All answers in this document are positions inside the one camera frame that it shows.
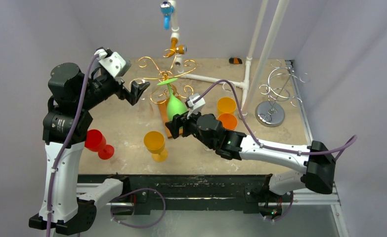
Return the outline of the green plastic goblet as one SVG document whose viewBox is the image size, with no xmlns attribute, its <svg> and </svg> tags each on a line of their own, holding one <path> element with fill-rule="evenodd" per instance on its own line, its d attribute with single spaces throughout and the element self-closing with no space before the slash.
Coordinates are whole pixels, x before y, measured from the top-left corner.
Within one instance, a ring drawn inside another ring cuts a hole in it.
<svg viewBox="0 0 387 237">
<path fill-rule="evenodd" d="M 176 114 L 181 115 L 188 111 L 186 105 L 173 94 L 171 83 L 175 82 L 176 80 L 178 80 L 178 78 L 171 78 L 157 84 L 158 86 L 166 85 L 169 90 L 170 99 L 167 104 L 167 116 L 169 120 L 172 120 L 173 116 Z"/>
</svg>

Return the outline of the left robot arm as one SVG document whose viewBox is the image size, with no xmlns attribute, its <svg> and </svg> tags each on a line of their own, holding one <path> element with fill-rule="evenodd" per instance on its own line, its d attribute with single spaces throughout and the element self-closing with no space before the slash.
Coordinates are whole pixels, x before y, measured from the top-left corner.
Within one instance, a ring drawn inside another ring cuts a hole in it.
<svg viewBox="0 0 387 237">
<path fill-rule="evenodd" d="M 43 119 L 45 191 L 38 214 L 29 219 L 31 228 L 44 230 L 48 237 L 89 230 L 106 203 L 114 198 L 124 202 L 131 195 L 128 178 L 108 178 L 88 193 L 77 195 L 80 159 L 92 122 L 90 110 L 112 95 L 134 105 L 150 85 L 133 81 L 127 89 L 103 67 L 98 70 L 101 74 L 95 77 L 94 70 L 83 73 L 77 64 L 63 63 L 52 69 L 48 81 L 51 97 Z"/>
</svg>

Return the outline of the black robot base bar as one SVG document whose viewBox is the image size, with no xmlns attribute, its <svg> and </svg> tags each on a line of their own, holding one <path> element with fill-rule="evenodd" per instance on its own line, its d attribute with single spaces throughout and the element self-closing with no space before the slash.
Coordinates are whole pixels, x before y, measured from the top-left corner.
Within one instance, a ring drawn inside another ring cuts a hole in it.
<svg viewBox="0 0 387 237">
<path fill-rule="evenodd" d="M 269 191 L 270 175 L 128 175 L 124 190 L 112 200 L 127 203 L 135 215 L 152 210 L 241 211 L 280 216 L 293 201 L 293 192 Z"/>
</svg>

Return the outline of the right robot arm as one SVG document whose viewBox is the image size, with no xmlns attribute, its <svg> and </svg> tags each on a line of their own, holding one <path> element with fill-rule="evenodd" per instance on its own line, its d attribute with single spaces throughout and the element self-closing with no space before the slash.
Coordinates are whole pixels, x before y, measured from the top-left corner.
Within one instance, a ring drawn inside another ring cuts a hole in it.
<svg viewBox="0 0 387 237">
<path fill-rule="evenodd" d="M 290 168 L 270 175 L 261 188 L 265 200 L 303 188 L 319 194 L 333 192 L 336 161 L 321 142 L 298 146 L 255 141 L 251 135 L 224 128 L 213 114 L 175 115 L 165 126 L 174 139 L 192 135 L 224 159 L 257 160 Z"/>
</svg>

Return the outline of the chrome spiral glass rack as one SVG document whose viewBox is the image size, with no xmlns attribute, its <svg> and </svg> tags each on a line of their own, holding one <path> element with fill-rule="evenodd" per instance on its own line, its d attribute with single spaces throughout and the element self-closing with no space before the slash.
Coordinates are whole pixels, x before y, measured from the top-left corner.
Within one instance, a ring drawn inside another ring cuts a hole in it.
<svg viewBox="0 0 387 237">
<path fill-rule="evenodd" d="M 269 73 L 266 83 L 259 86 L 264 89 L 260 94 L 266 96 L 266 100 L 259 103 L 255 109 L 256 119 L 267 127 L 277 127 L 284 122 L 286 113 L 281 103 L 289 102 L 293 107 L 302 105 L 298 85 L 310 82 L 309 79 L 305 80 L 296 75 L 293 60 L 285 61 L 284 66 L 280 60 L 276 61 L 279 64 L 271 64 L 273 70 Z"/>
</svg>

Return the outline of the orange plastic goblet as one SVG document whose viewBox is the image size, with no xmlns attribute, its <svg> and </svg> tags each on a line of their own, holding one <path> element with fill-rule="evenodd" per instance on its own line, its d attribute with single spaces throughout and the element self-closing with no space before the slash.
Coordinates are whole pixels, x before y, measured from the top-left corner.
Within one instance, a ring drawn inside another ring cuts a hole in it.
<svg viewBox="0 0 387 237">
<path fill-rule="evenodd" d="M 222 126 L 225 129 L 235 130 L 238 125 L 238 120 L 233 114 L 223 113 L 220 114 L 217 119 L 221 121 Z"/>
</svg>

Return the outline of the yellow-orange plastic goblet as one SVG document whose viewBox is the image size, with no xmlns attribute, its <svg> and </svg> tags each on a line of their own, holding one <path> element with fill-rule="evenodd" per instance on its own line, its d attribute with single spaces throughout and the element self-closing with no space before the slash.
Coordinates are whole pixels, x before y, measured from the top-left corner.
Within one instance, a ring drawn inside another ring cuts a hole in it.
<svg viewBox="0 0 387 237">
<path fill-rule="evenodd" d="M 168 151 L 165 147 L 165 138 L 160 132 L 148 132 L 145 134 L 143 142 L 154 161 L 164 162 L 167 159 Z"/>
</svg>

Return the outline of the yellow plastic goblet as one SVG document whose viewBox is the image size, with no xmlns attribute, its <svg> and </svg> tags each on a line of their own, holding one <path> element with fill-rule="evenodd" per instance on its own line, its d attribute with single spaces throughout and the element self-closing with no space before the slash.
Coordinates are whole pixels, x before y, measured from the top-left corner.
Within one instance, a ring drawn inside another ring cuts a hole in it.
<svg viewBox="0 0 387 237">
<path fill-rule="evenodd" d="M 217 115 L 234 114 L 237 109 L 236 101 L 230 97 L 222 97 L 217 101 Z"/>
</svg>

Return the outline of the red plastic goblet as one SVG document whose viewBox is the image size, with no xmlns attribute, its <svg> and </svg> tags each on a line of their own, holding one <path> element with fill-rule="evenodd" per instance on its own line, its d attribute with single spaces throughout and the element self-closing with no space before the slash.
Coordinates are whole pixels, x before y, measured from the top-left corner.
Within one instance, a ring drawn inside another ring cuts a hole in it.
<svg viewBox="0 0 387 237">
<path fill-rule="evenodd" d="M 97 129 L 91 129 L 86 134 L 85 148 L 97 153 L 102 160 L 110 159 L 114 155 L 114 147 L 106 144 L 103 134 Z"/>
</svg>

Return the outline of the yellow faucet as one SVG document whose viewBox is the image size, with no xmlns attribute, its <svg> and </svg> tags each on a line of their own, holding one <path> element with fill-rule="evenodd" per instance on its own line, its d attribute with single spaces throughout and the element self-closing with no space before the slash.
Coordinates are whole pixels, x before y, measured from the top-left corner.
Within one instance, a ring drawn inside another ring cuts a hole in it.
<svg viewBox="0 0 387 237">
<path fill-rule="evenodd" d="M 163 57 L 169 58 L 176 54 L 183 55 L 187 52 L 187 47 L 183 44 L 178 44 L 177 38 L 171 38 L 171 45 L 169 49 L 166 49 Z"/>
</svg>

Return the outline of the blue faucet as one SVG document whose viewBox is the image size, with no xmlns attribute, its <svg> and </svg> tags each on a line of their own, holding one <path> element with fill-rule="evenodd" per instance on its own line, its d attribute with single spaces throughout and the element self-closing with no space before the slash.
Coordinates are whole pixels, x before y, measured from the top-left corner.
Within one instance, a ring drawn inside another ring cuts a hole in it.
<svg viewBox="0 0 387 237">
<path fill-rule="evenodd" d="M 160 10 L 163 14 L 164 29 L 169 30 L 171 26 L 171 18 L 174 12 L 174 6 L 170 1 L 163 1 L 160 4 Z"/>
</svg>

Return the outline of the white PVC pipe frame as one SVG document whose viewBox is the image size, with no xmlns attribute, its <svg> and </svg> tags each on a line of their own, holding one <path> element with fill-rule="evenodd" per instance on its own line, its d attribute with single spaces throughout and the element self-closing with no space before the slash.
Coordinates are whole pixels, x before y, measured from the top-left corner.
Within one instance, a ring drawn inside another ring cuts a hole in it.
<svg viewBox="0 0 387 237">
<path fill-rule="evenodd" d="M 217 82 L 221 79 L 206 77 L 206 76 L 199 76 L 199 75 L 195 75 L 195 74 L 191 74 L 191 73 L 187 73 L 187 74 L 181 76 L 184 79 L 193 79 L 193 80 L 212 82 L 212 83 L 217 82 L 217 83 L 222 83 L 222 84 L 230 83 L 231 85 L 242 89 L 241 106 L 237 106 L 237 108 L 240 108 L 240 110 L 241 110 L 240 114 L 243 116 L 247 115 L 247 111 L 246 111 L 246 109 L 243 109 L 243 107 L 244 107 L 244 104 L 246 102 L 246 99 L 248 98 L 248 93 L 249 93 L 249 90 L 251 87 L 250 86 L 251 85 L 250 73 L 251 73 L 251 65 L 252 65 L 252 60 L 253 60 L 253 53 L 254 53 L 254 50 L 255 50 L 255 47 L 257 44 L 257 40 L 258 40 L 258 37 L 260 34 L 260 30 L 261 30 L 261 26 L 263 23 L 263 18 L 264 18 L 265 12 L 266 12 L 268 2 L 269 2 L 268 0 L 261 1 L 259 13 L 258 13 L 258 18 L 257 18 L 255 29 L 253 32 L 251 44 L 250 44 L 248 54 L 247 54 L 247 57 L 245 60 L 245 73 L 244 73 L 243 81 L 238 82 L 238 81 L 230 81 L 229 80 L 228 82 Z"/>
</svg>

